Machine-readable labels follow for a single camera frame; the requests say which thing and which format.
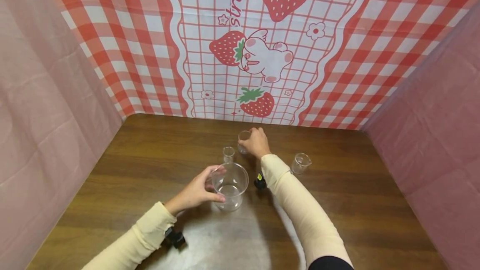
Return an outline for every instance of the small plastic beaker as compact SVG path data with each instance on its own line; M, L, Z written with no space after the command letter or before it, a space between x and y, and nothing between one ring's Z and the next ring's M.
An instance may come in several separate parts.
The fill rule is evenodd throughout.
M248 140L249 138L250 138L250 131L244 130L244 131L240 132L239 140L245 141L245 140ZM241 154L247 154L248 153L248 150L245 147L241 146L240 144L237 144L237 148L238 148L238 150Z
M297 153L295 159L293 159L292 171L295 174L302 174L311 164L312 160L310 160L309 156L302 152Z
M224 163L232 163L233 156L235 155L235 148L228 146L223 148L223 162Z

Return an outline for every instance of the hand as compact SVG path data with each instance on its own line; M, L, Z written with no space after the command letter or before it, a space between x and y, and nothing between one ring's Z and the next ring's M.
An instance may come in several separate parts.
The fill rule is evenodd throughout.
M268 139L263 132L263 128L250 129L250 138L248 140L239 140L239 144L245 147L249 153L261 159L262 156L271 154L270 147L268 147Z
M206 201L224 203L224 195L208 192L208 190L213 190L213 185L211 182L208 182L208 179L217 167L217 165L206 167L179 194L168 201L165 204L165 208L170 214L177 216L182 210L198 207Z

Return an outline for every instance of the black sleeve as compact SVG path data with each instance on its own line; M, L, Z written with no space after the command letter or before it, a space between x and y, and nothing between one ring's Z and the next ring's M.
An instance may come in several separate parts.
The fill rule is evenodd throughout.
M319 257L310 264L308 270L353 270L353 268L338 257Z

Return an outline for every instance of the wrist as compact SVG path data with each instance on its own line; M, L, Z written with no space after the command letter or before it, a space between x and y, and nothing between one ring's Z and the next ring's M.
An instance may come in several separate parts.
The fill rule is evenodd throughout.
M184 208L182 207L182 204L179 201L179 198L175 196L174 198L171 198L171 200L167 201L166 204L164 204L165 209L173 216L176 217L178 213L180 213Z
M263 156L268 155L268 154L272 154L270 152L270 150L262 150L262 151L260 151L259 153L256 154L256 158L261 160Z

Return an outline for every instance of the green strawberry leaves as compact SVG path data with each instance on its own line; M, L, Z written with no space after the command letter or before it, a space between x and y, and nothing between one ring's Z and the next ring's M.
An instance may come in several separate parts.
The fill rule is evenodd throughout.
M240 103L247 103L250 101L255 101L257 98L261 97L263 92L260 88L249 90L246 87L241 88L243 90L243 95L237 99Z
M233 57L235 59L235 63L239 63L241 61L241 58L243 57L243 47L245 46L245 37L241 38L237 46L233 49Z

